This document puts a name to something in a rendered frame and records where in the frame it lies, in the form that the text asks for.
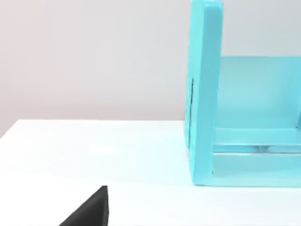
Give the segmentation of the light blue rack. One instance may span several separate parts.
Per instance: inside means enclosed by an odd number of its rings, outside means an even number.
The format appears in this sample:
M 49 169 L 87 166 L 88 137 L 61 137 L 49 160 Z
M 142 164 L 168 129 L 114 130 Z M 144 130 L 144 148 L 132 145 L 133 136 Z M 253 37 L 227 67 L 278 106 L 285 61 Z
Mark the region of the light blue rack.
M 301 56 L 222 56 L 223 3 L 190 2 L 184 129 L 192 183 L 301 187 Z

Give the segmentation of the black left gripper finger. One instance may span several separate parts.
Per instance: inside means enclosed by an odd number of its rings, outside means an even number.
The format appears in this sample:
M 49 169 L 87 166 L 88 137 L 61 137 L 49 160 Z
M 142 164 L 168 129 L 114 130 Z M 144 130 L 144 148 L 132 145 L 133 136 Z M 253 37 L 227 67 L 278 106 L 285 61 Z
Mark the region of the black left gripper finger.
M 108 186 L 101 186 L 59 226 L 108 226 Z

